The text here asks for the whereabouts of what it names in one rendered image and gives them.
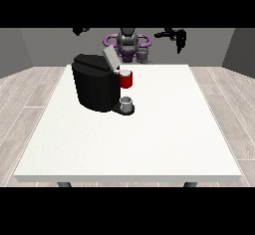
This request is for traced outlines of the small grey coffee pod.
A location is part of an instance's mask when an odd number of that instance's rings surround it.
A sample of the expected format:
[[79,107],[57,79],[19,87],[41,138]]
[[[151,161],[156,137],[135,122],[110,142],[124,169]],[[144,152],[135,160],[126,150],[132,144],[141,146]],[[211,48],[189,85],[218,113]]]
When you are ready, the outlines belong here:
[[140,48],[136,52],[136,60],[139,63],[145,64],[147,62],[147,56],[148,56],[147,48]]

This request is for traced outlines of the red pod holder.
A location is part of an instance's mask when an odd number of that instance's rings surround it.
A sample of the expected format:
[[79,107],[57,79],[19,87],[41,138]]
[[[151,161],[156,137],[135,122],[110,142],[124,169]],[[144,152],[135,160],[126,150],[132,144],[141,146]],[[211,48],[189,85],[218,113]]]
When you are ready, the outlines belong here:
[[132,86],[132,71],[120,70],[119,71],[120,87],[128,89]]

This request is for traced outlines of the pale grey machine lid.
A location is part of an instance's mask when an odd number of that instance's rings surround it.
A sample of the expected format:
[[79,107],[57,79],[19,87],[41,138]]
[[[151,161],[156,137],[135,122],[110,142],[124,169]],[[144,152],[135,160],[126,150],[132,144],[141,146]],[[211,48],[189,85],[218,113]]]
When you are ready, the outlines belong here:
[[107,59],[109,66],[111,67],[113,71],[115,71],[118,68],[118,66],[121,64],[121,61],[113,46],[108,46],[104,48],[103,55]]

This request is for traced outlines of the black coffee machine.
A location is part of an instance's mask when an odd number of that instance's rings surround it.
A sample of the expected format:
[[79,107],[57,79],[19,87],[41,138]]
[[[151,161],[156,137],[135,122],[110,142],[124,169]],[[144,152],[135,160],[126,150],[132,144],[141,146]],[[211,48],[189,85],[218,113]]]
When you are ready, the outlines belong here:
[[120,70],[113,71],[104,56],[80,54],[75,57],[72,71],[80,104],[95,112],[132,115],[133,104],[130,112],[121,111]]

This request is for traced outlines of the small grey cup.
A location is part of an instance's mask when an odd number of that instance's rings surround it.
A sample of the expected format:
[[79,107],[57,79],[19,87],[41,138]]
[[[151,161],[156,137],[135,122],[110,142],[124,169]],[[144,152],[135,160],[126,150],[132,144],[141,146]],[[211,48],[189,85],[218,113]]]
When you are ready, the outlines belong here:
[[120,98],[120,107],[122,112],[124,113],[130,112],[132,109],[132,99],[130,97]]

